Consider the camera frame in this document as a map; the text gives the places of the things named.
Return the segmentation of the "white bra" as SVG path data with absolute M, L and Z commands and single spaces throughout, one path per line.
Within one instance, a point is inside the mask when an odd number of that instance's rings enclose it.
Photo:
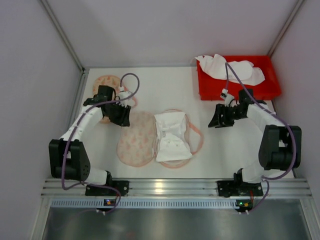
M 187 116 L 183 111 L 167 111 L 154 116 L 159 163 L 184 161 L 192 157 L 190 145 L 185 138 Z

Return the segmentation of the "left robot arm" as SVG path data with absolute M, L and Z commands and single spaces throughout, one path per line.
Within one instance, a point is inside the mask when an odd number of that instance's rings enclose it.
M 66 180 L 75 181 L 77 185 L 108 184 L 111 174 L 91 165 L 83 141 L 103 118 L 108 118 L 111 123 L 120 127 L 130 126 L 131 106 L 128 101 L 133 96 L 124 87 L 116 92 L 113 87 L 100 85 L 97 94 L 84 101 L 78 117 L 67 132 L 59 139 L 50 141 L 48 149 L 51 175 L 61 180 L 64 190 L 69 189 Z

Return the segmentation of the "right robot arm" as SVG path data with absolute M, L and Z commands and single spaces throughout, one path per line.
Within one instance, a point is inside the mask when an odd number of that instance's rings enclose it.
M 236 120 L 250 119 L 262 132 L 257 160 L 240 168 L 233 175 L 235 181 L 257 184 L 273 179 L 267 174 L 268 171 L 279 170 L 286 174 L 299 167 L 302 146 L 302 130 L 299 126 L 288 125 L 280 120 L 265 101 L 254 99 L 252 89 L 240 90 L 236 99 L 224 88 L 220 97 L 224 103 L 216 105 L 208 127 L 232 127 Z

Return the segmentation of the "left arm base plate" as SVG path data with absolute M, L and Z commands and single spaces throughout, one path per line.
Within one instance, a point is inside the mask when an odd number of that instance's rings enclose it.
M 128 180 L 112 180 L 107 183 L 106 186 L 116 189 L 121 196 L 125 196 L 129 192 L 129 184 L 130 182 Z M 89 185 L 85 189 L 85 195 L 89 197 L 118 196 L 118 192 L 109 188 L 93 185 Z

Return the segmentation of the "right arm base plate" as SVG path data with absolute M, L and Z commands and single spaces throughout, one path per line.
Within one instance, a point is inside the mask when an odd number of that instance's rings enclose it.
M 262 197 L 264 195 L 260 183 L 235 182 L 234 180 L 217 181 L 217 190 L 220 197 Z

